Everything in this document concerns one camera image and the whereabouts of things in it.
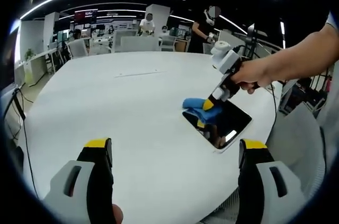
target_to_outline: black shirt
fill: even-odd
[[[198,29],[207,36],[210,32],[214,30],[214,25],[210,25],[209,23],[206,22],[206,15],[204,14],[203,11],[195,17],[194,21],[199,24]],[[199,35],[192,31],[192,37],[188,52],[203,53],[202,47],[203,43],[207,43],[206,40],[204,40],[202,37],[200,37]]]

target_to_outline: glove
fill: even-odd
[[[214,40],[210,37],[207,37],[206,41],[210,44],[214,43]]]

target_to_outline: white round table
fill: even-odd
[[[91,139],[112,138],[113,202],[124,224],[196,223],[237,187],[239,139],[266,142],[273,96],[260,88],[231,101],[252,122],[217,150],[182,115],[188,97],[206,98],[221,80],[208,55],[131,52],[67,62],[43,88],[25,121],[40,198],[51,178]],[[277,105],[281,84],[274,82]],[[25,152],[24,133],[19,144]],[[32,187],[25,154],[24,176]]]

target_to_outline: computer monitor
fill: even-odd
[[[97,25],[96,25],[96,28],[97,28],[98,30],[105,30],[105,25],[104,25],[104,24],[97,24]]]
[[[96,22],[96,11],[79,11],[74,13],[74,24],[91,24]]]
[[[54,23],[54,32],[61,32],[70,28],[70,22],[67,20],[59,20]]]

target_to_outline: pillar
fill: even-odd
[[[44,17],[43,25],[43,50],[47,51],[49,41],[53,35],[54,23],[59,20],[59,12],[53,12]]]
[[[165,7],[157,4],[149,5],[146,8],[146,14],[153,14],[153,22],[155,25],[155,35],[159,35],[161,33],[161,28],[164,25],[167,25],[168,17],[170,16],[171,8]]]

